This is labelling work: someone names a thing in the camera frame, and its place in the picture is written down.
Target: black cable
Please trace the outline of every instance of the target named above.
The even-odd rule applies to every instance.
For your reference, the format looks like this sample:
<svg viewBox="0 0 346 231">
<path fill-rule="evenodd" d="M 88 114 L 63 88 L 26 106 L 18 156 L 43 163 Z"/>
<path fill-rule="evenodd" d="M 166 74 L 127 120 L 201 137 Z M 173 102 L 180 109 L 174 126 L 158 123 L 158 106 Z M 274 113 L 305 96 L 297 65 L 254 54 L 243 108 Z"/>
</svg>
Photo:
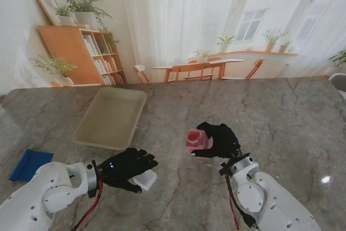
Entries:
<svg viewBox="0 0 346 231">
<path fill-rule="evenodd" d="M 231 195 L 231 198 L 233 200 L 234 206 L 236 206 L 236 208 L 239 211 L 239 213 L 241 214 L 241 216 L 244 216 L 245 212 L 241 210 L 241 208 L 238 206 L 238 204 L 236 202 L 236 199 L 234 198 L 233 191 L 232 191 L 232 186 L 231 186 L 231 182 L 229 180 L 229 174 L 228 173 L 229 173 L 229 168 L 226 169 L 226 174 L 225 174 L 225 179 L 226 179 L 228 191 L 229 191 L 229 193 Z"/>
<path fill-rule="evenodd" d="M 232 192 L 231 182 L 229 180 L 229 174 L 230 174 L 229 163 L 230 163 L 230 160 L 227 162 L 226 171 L 225 171 L 225 179 L 226 179 L 228 191 L 231 195 L 231 198 L 232 198 L 234 205 L 236 206 L 237 210 L 239 211 L 239 213 L 243 217 L 245 224 L 247 224 L 247 226 L 249 228 L 252 228 L 253 225 L 256 225 L 256 220 L 251 215 L 249 215 L 249 214 L 245 213 L 243 210 L 241 210 L 241 208 L 238 206 L 238 204 L 236 202 L 236 199 L 234 198 L 234 195 Z"/>
</svg>

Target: wooden shelf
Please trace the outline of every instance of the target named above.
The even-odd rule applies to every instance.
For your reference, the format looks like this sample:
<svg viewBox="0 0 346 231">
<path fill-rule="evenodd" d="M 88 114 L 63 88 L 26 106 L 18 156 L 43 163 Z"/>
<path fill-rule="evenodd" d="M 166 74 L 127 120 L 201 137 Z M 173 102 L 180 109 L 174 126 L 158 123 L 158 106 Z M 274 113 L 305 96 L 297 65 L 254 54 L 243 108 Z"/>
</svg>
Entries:
<svg viewBox="0 0 346 231">
<path fill-rule="evenodd" d="M 115 84 L 122 84 L 121 79 L 124 83 L 127 83 L 117 49 L 115 46 L 106 43 L 104 33 L 78 27 L 56 27 L 52 25 L 39 25 L 38 29 L 53 57 L 64 57 L 69 63 L 78 66 L 76 70 L 65 73 L 75 84 L 106 85 L 103 79 L 104 76 L 110 77 L 109 80 L 115 82 Z M 91 45 L 94 44 L 94 49 L 96 49 L 98 55 L 91 56 L 84 42 L 83 36 L 85 35 L 91 37 Z M 107 54 L 101 54 L 98 46 L 100 43 L 104 45 Z M 101 74 L 96 67 L 95 61 L 101 61 L 106 71 L 112 71 Z"/>
</svg>

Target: blue towel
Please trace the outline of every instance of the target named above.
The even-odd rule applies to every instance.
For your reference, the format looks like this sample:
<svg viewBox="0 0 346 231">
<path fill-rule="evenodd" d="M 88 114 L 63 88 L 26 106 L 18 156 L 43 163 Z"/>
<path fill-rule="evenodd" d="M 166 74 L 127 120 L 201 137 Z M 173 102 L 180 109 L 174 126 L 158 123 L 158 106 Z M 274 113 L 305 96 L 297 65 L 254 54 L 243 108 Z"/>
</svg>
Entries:
<svg viewBox="0 0 346 231">
<path fill-rule="evenodd" d="M 25 150 L 19 164 L 9 177 L 12 181 L 30 181 L 42 165 L 49 163 L 54 154 L 42 151 Z"/>
</svg>

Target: white sponge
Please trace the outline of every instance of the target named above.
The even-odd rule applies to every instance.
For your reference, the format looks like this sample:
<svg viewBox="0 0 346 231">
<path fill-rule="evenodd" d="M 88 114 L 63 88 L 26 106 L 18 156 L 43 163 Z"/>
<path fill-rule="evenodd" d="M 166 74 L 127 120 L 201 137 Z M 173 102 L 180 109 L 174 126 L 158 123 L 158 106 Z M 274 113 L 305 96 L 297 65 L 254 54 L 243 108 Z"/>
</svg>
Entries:
<svg viewBox="0 0 346 231">
<path fill-rule="evenodd" d="M 139 185 L 142 189 L 148 191 L 151 185 L 155 182 L 157 178 L 156 172 L 152 170 L 147 170 L 145 173 L 141 175 L 137 175 L 134 177 L 134 182 Z"/>
</svg>

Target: gray marble table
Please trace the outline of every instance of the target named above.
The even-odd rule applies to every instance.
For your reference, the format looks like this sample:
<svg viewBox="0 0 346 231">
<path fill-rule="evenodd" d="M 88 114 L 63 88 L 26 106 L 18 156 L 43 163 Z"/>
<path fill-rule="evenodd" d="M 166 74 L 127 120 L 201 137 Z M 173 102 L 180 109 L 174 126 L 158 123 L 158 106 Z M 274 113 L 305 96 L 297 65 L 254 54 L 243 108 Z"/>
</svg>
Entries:
<svg viewBox="0 0 346 231">
<path fill-rule="evenodd" d="M 190 157 L 185 133 L 203 121 L 225 123 L 243 152 L 299 199 L 322 230 L 346 230 L 346 102 L 323 78 L 135 84 L 147 102 L 132 146 L 156 155 L 148 192 L 104 189 L 82 230 L 234 230 L 221 159 Z M 23 183 L 8 176 L 26 148 L 54 161 L 98 163 L 113 150 L 71 140 L 97 87 L 18 89 L 0 107 L 0 202 Z M 70 230 L 93 203 L 87 196 L 56 215 Z M 249 230 L 243 221 L 241 230 Z"/>
</svg>

